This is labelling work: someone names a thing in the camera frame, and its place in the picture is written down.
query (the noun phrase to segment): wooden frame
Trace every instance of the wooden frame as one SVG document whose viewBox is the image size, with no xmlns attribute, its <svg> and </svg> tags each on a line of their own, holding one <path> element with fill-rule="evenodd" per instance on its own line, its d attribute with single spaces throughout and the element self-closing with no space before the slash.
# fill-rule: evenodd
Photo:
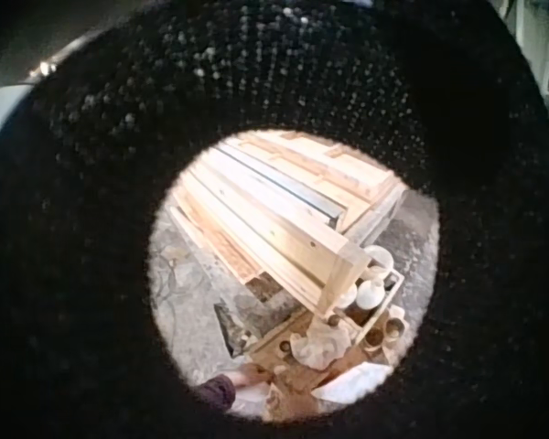
<svg viewBox="0 0 549 439">
<path fill-rule="evenodd" d="M 379 184 L 382 183 L 379 181 L 371 184 L 371 176 L 364 177 L 357 173 L 346 172 L 345 166 L 339 164 L 334 158 L 324 154 L 313 154 L 308 151 L 308 148 L 294 144 L 293 142 L 297 139 L 289 141 L 273 134 L 258 132 L 241 134 L 240 137 L 267 151 L 278 153 L 297 165 L 315 170 L 332 183 L 359 197 L 372 198 L 378 191 Z M 391 173 L 390 171 L 384 172 L 384 179 Z"/>
<path fill-rule="evenodd" d="M 334 229 L 336 224 L 340 222 L 344 209 L 332 200 L 321 196 L 317 191 L 305 186 L 300 180 L 278 171 L 265 162 L 253 158 L 227 143 L 222 143 L 217 148 L 331 218 L 333 223 L 329 225 Z"/>
<path fill-rule="evenodd" d="M 209 187 L 202 184 L 199 178 Z M 318 248 L 319 254 L 326 255 L 325 258 L 321 257 L 315 260 L 318 263 L 326 260 L 330 264 L 327 273 L 319 272 L 320 275 L 327 276 L 326 281 L 318 282 L 290 262 L 277 248 L 273 247 L 273 241 L 268 239 L 270 232 L 264 234 L 266 229 L 262 226 L 262 222 L 261 232 L 258 232 L 231 210 L 232 202 L 236 203 L 234 205 L 240 209 L 251 209 L 249 203 L 244 202 L 243 195 L 236 189 L 230 188 L 226 191 L 226 187 L 219 181 L 219 177 L 210 176 L 209 170 L 200 165 L 194 166 L 191 172 L 184 173 L 181 182 L 188 193 L 191 194 L 192 201 L 195 200 L 195 203 L 200 204 L 202 209 L 205 209 L 206 213 L 211 215 L 213 220 L 228 232 L 237 245 L 245 252 L 248 252 L 307 309 L 318 316 L 325 318 L 332 314 L 331 305 L 360 277 L 360 274 L 371 260 L 362 249 L 333 230 L 319 224 L 321 229 L 318 229 L 317 226 L 309 227 L 310 235 L 306 235 L 304 230 L 293 229 L 300 217 L 296 211 L 289 209 L 286 214 L 290 216 L 287 217 L 283 214 L 284 212 L 277 211 L 276 213 L 284 218 L 284 221 L 287 221 L 286 224 L 281 222 L 277 224 L 276 229 L 279 233 L 292 233 L 293 236 L 303 242 L 307 238 L 311 240 L 308 244 L 310 248 L 313 248 L 311 245 L 313 242 Z M 218 199 L 218 194 L 228 197 L 228 206 Z M 269 202 L 273 200 L 271 197 L 263 197 L 262 199 Z M 255 219 L 261 219 L 261 221 L 269 220 L 269 215 L 264 211 L 259 212 L 256 207 L 253 208 L 251 215 Z M 340 266 L 349 267 L 349 269 L 341 271 L 337 268 Z"/>
</svg>

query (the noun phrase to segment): black fabric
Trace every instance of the black fabric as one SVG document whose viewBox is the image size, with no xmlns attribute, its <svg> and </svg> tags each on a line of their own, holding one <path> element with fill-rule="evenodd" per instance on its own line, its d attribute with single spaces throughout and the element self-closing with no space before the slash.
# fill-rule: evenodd
<svg viewBox="0 0 549 439">
<path fill-rule="evenodd" d="M 203 401 L 224 412 L 231 409 L 236 401 L 236 388 L 225 375 L 218 375 L 196 386 L 195 392 Z"/>
<path fill-rule="evenodd" d="M 199 402 L 152 317 L 147 244 L 202 148 L 285 128 L 439 202 L 435 292 L 373 395 L 274 427 Z M 72 55 L 0 133 L 0 435 L 470 437 L 549 428 L 549 120 L 481 1 L 180 2 Z"/>
</svg>

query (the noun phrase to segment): stack of lumber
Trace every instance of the stack of lumber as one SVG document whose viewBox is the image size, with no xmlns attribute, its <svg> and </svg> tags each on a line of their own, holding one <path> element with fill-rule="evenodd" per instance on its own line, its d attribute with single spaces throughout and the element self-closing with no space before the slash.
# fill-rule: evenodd
<svg viewBox="0 0 549 439">
<path fill-rule="evenodd" d="M 371 259 L 344 233 L 400 180 L 366 155 L 307 134 L 230 137 L 179 176 L 171 209 L 244 284 L 268 272 L 308 310 L 332 314 Z"/>
</svg>

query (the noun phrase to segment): wooden plank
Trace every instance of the wooden plank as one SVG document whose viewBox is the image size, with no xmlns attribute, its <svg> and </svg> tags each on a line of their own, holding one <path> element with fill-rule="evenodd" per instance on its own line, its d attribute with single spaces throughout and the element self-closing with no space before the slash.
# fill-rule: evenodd
<svg viewBox="0 0 549 439">
<path fill-rule="evenodd" d="M 335 159 L 325 155 L 310 154 L 300 146 L 293 145 L 292 141 L 286 141 L 281 137 L 260 132 L 244 134 L 243 139 L 268 151 L 278 152 L 290 161 L 319 173 L 334 184 L 365 199 L 373 197 L 374 193 L 378 190 L 377 181 L 370 183 L 367 178 L 354 176 L 350 172 L 343 170 L 341 164 L 336 162 Z"/>
<path fill-rule="evenodd" d="M 346 214 L 343 216 L 342 222 L 337 227 L 337 231 L 339 233 L 346 231 L 371 207 L 370 203 L 367 201 L 355 196 L 341 187 L 337 187 L 325 179 L 316 182 L 313 185 L 313 188 L 345 207 Z"/>
<path fill-rule="evenodd" d="M 173 196 L 181 208 L 188 213 L 191 218 L 189 223 L 197 225 L 196 230 L 202 230 L 202 236 L 207 246 L 209 246 L 223 264 L 230 270 L 236 279 L 242 284 L 246 284 L 254 277 L 263 272 L 262 267 L 237 244 L 231 242 L 227 235 L 222 233 L 217 225 L 211 221 L 210 216 L 205 211 L 199 211 L 191 207 L 187 201 L 186 194 L 178 194 L 173 191 Z"/>
<path fill-rule="evenodd" d="M 341 164 L 341 167 L 351 173 L 356 173 L 360 178 L 368 178 L 371 182 L 381 184 L 387 177 L 386 171 L 362 162 L 359 158 L 349 154 L 341 154 L 334 157 L 334 160 Z"/>
<path fill-rule="evenodd" d="M 310 154 L 315 155 L 324 155 L 327 151 L 329 151 L 330 148 L 330 146 L 328 145 L 323 145 L 320 142 L 317 142 L 303 135 L 296 137 L 291 141 L 291 143 L 293 145 L 298 145 L 307 150 Z"/>
<path fill-rule="evenodd" d="M 241 142 L 238 145 L 238 148 L 240 148 L 245 154 L 256 157 L 263 162 L 268 162 L 269 160 L 278 156 L 278 154 L 271 153 L 248 142 Z"/>
<path fill-rule="evenodd" d="M 336 219 L 330 218 L 320 210 L 307 204 L 301 198 L 295 197 L 292 193 L 288 192 L 284 188 L 278 186 L 275 182 L 259 174 L 258 172 L 256 172 L 256 170 L 240 163 L 231 155 L 224 153 L 221 149 L 211 148 L 200 157 L 204 157 L 206 160 L 208 159 L 208 157 L 213 160 L 219 160 L 221 162 L 220 166 L 225 171 L 230 170 L 235 173 L 236 176 L 239 175 L 250 178 L 252 180 L 251 186 L 259 185 L 262 190 L 268 191 L 269 194 L 275 193 L 278 197 L 284 198 L 287 204 L 295 206 L 297 209 L 306 213 L 313 220 L 317 220 L 323 224 L 327 224 L 330 227 L 335 226 L 337 222 Z"/>
<path fill-rule="evenodd" d="M 207 248 L 209 246 L 201 230 L 198 230 L 193 224 L 191 224 L 187 217 L 183 215 L 176 207 L 169 206 L 168 210 L 173 220 L 175 220 L 177 224 L 181 226 L 181 229 L 183 229 L 187 233 L 187 235 L 195 245 L 197 245 L 201 249 Z"/>
<path fill-rule="evenodd" d="M 262 176 L 268 178 L 269 180 L 275 182 L 280 187 L 291 192 L 296 197 L 305 201 L 309 206 L 323 212 L 328 217 L 332 219 L 339 219 L 344 213 L 344 210 L 341 206 L 338 206 L 336 203 L 331 201 L 328 198 L 323 197 L 321 194 L 318 194 L 315 190 L 307 187 L 306 185 L 296 181 L 292 177 L 289 177 L 283 174 L 280 171 L 272 168 L 271 166 L 261 162 L 258 159 L 255 159 L 237 148 L 232 146 L 221 144 L 219 149 L 228 154 L 229 156 L 235 158 L 240 163 L 245 166 L 250 167 L 254 171 L 258 172 Z"/>
<path fill-rule="evenodd" d="M 206 163 L 215 165 L 213 172 L 205 167 Z M 243 176 L 237 176 L 236 181 L 230 180 L 233 176 L 228 174 L 218 177 L 216 173 L 221 167 L 219 161 L 211 162 L 210 157 L 204 157 L 203 163 L 194 165 L 190 172 L 229 209 L 240 212 L 242 220 L 288 261 L 311 273 L 323 285 L 337 259 L 341 248 L 339 242 L 346 239 L 325 225 L 302 216 L 284 199 L 264 191 L 263 187 L 253 186 Z M 256 198 L 253 191 L 262 197 Z M 317 226 L 329 232 L 328 236 L 314 234 Z"/>
<path fill-rule="evenodd" d="M 181 180 L 194 199 L 194 204 L 203 206 L 220 227 L 228 231 L 228 235 L 260 263 L 286 291 L 312 313 L 326 317 L 322 316 L 315 306 L 321 295 L 319 285 L 261 238 L 189 172 L 183 173 Z"/>
<path fill-rule="evenodd" d="M 236 186 L 237 192 L 232 192 L 227 184 L 211 174 L 204 173 L 198 176 L 199 180 L 214 194 L 225 197 L 229 207 L 244 212 L 244 220 L 287 259 L 325 284 L 318 302 L 319 310 L 325 314 L 336 298 L 348 291 L 360 277 L 370 257 L 342 235 L 293 209 L 284 198 L 269 193 L 263 187 L 254 186 L 252 181 L 232 169 L 222 158 L 219 151 L 210 151 L 201 161 L 224 176 L 227 183 Z M 194 165 L 194 174 L 196 170 L 197 165 Z M 258 206 L 262 206 L 263 212 L 256 211 Z"/>
<path fill-rule="evenodd" d="M 338 155 L 342 155 L 342 154 L 344 154 L 343 145 L 332 146 L 324 154 L 327 155 L 328 157 L 337 157 Z"/>
<path fill-rule="evenodd" d="M 318 309 L 322 314 L 334 306 L 367 268 L 371 259 L 369 257 L 362 258 L 362 253 L 363 250 L 351 242 L 347 242 L 339 251 L 328 281 L 319 297 Z"/>
<path fill-rule="evenodd" d="M 364 199 L 334 185 L 326 179 L 321 179 L 316 174 L 310 173 L 303 167 L 295 165 L 285 158 L 280 157 L 272 159 L 269 161 L 269 164 L 272 167 L 279 169 L 281 172 L 284 172 L 298 181 L 312 187 L 320 194 L 334 200 L 337 204 L 342 206 L 346 210 L 346 213 L 342 217 L 339 225 L 336 227 L 336 230 L 340 233 L 347 230 L 371 206 L 370 203 Z"/>
<path fill-rule="evenodd" d="M 356 245 L 362 245 L 369 237 L 371 241 L 375 241 L 386 228 L 390 222 L 393 207 L 398 203 L 405 190 L 405 186 L 400 180 L 395 179 L 393 183 L 394 186 L 388 187 L 387 193 L 382 194 L 379 203 L 364 213 L 362 218 L 344 233 L 348 240 Z"/>
<path fill-rule="evenodd" d="M 240 264 L 248 264 L 250 266 L 250 269 L 246 269 L 245 267 L 241 269 L 238 273 L 241 273 L 242 270 L 245 271 L 245 275 L 241 275 L 240 279 L 242 282 L 246 283 L 248 280 L 253 279 L 254 277 L 258 277 L 261 273 L 264 272 L 263 267 L 255 261 L 250 254 L 245 252 L 239 245 L 237 245 L 232 240 L 228 239 L 228 236 L 223 233 L 216 224 L 215 221 L 211 220 L 210 215 L 208 215 L 206 212 L 199 211 L 198 209 L 194 209 L 192 207 L 190 195 L 187 193 L 187 191 L 183 187 L 177 187 L 173 190 L 173 197 L 177 200 L 179 206 L 183 209 L 183 211 L 186 213 L 186 215 L 189 217 L 192 225 L 197 229 L 200 230 L 204 238 L 206 239 L 206 242 L 208 242 L 208 245 L 212 245 L 211 248 L 216 252 L 219 246 L 215 245 L 213 246 L 212 242 L 212 236 L 209 236 L 210 233 L 214 235 L 219 235 L 219 238 L 217 240 L 226 242 L 227 246 L 224 245 L 226 252 L 232 255 L 239 255 L 243 262 L 239 262 Z"/>
</svg>

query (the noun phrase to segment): wooden board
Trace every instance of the wooden board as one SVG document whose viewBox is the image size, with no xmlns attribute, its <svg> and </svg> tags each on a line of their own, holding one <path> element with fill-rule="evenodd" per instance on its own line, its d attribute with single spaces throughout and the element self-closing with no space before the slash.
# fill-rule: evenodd
<svg viewBox="0 0 549 439">
<path fill-rule="evenodd" d="M 361 245 L 369 237 L 375 241 L 386 228 L 405 190 L 405 185 L 397 178 L 392 182 L 393 185 L 386 188 L 373 209 L 365 212 L 358 222 L 346 230 L 344 236 L 351 242 Z"/>
<path fill-rule="evenodd" d="M 342 189 L 320 176 L 313 174 L 303 167 L 295 165 L 289 162 L 283 157 L 275 157 L 269 160 L 269 165 L 275 167 L 281 172 L 285 172 L 289 176 L 305 183 L 312 187 L 320 194 L 333 199 L 336 203 L 342 206 L 346 210 L 346 214 L 343 216 L 342 221 L 336 228 L 337 231 L 343 233 L 347 230 L 356 220 L 358 220 L 366 210 L 370 208 L 370 203 L 366 200 L 355 196 L 349 191 Z"/>
<path fill-rule="evenodd" d="M 262 132 L 242 134 L 242 139 L 272 153 L 279 153 L 297 165 L 303 166 L 312 172 L 317 172 L 332 183 L 364 199 L 373 197 L 378 190 L 377 186 L 382 183 L 378 180 L 371 183 L 367 177 L 355 176 L 349 170 L 345 170 L 342 164 L 332 157 L 311 154 L 306 148 L 293 145 L 293 142 L 297 139 L 287 141 L 279 136 Z"/>
<path fill-rule="evenodd" d="M 229 180 L 232 176 L 216 175 L 219 172 L 218 169 L 220 169 L 219 166 L 211 170 L 205 167 L 204 160 L 203 164 L 194 165 L 190 172 L 229 209 L 238 213 L 240 218 L 263 240 L 284 255 L 288 261 L 313 275 L 323 285 L 329 277 L 331 267 L 337 259 L 336 253 L 341 247 L 330 249 L 325 243 L 316 241 L 316 238 L 305 230 L 312 230 L 318 225 L 331 233 L 335 232 L 309 217 L 300 215 L 293 207 L 289 207 L 288 203 L 285 204 L 284 199 L 264 191 L 263 187 L 252 186 L 252 183 L 248 183 L 240 175 L 237 176 L 239 186 L 234 186 L 236 182 Z M 258 191 L 263 197 L 257 199 L 252 197 L 252 194 L 248 197 L 249 194 L 244 191 L 246 188 Z M 297 217 L 299 220 L 291 222 L 286 219 L 285 209 L 287 217 Z"/>
<path fill-rule="evenodd" d="M 267 187 L 268 190 L 270 190 L 271 192 L 274 192 L 281 197 L 285 197 L 288 203 L 296 206 L 298 209 L 301 209 L 310 217 L 335 229 L 338 217 L 331 218 L 326 213 L 305 202 L 302 198 L 296 197 L 294 193 L 289 192 L 288 190 L 286 190 L 286 188 L 281 187 L 280 185 L 277 185 L 274 181 L 257 172 L 255 168 L 249 167 L 244 163 L 241 163 L 235 157 L 228 154 L 227 151 L 224 151 L 221 146 L 219 148 L 211 148 L 207 153 L 205 153 L 205 155 L 202 155 L 202 157 L 208 154 L 211 154 L 215 157 L 216 152 L 221 153 L 221 161 L 224 166 L 227 166 L 228 169 L 235 170 L 235 172 L 240 174 L 241 176 L 250 177 L 252 180 L 254 180 L 253 185 L 259 183 L 261 187 Z"/>
<path fill-rule="evenodd" d="M 328 198 L 322 197 L 317 193 L 317 191 L 314 191 L 303 183 L 296 181 L 289 175 L 272 168 L 265 162 L 246 155 L 238 148 L 229 145 L 220 145 L 219 149 L 239 161 L 241 164 L 251 168 L 255 172 L 276 183 L 278 186 L 282 187 L 284 190 L 287 190 L 295 197 L 302 199 L 309 206 L 319 210 L 331 219 L 335 219 L 337 221 L 341 215 L 343 215 L 344 210 L 341 206 L 337 205 Z"/>
<path fill-rule="evenodd" d="M 189 172 L 181 174 L 181 181 L 191 194 L 194 207 L 197 205 L 205 209 L 222 229 L 228 231 L 229 237 L 261 264 L 286 291 L 307 309 L 320 315 L 314 306 L 321 295 L 320 286 L 290 263 Z"/>
<path fill-rule="evenodd" d="M 227 235 L 211 220 L 207 212 L 191 207 L 187 194 L 173 190 L 173 197 L 190 217 L 189 225 L 202 234 L 206 244 L 240 283 L 246 284 L 263 272 L 262 267 L 247 252 L 228 239 Z"/>
<path fill-rule="evenodd" d="M 173 220 L 175 220 L 177 224 L 181 226 L 181 229 L 183 229 L 187 233 L 187 235 L 190 237 L 195 245 L 197 245 L 201 249 L 209 246 L 208 242 L 203 236 L 203 232 L 201 230 L 198 230 L 193 224 L 191 224 L 191 221 L 189 221 L 183 213 L 181 213 L 174 206 L 169 206 L 168 210 Z"/>
<path fill-rule="evenodd" d="M 324 295 L 329 296 L 328 300 L 348 291 L 370 257 L 334 230 L 290 206 L 285 198 L 267 187 L 253 185 L 222 158 L 219 151 L 210 151 L 201 158 L 204 165 L 207 163 L 222 176 L 221 180 L 204 172 L 201 166 L 194 165 L 193 173 L 214 195 L 225 199 L 231 209 L 243 212 L 244 221 L 289 261 L 326 284 Z"/>
</svg>

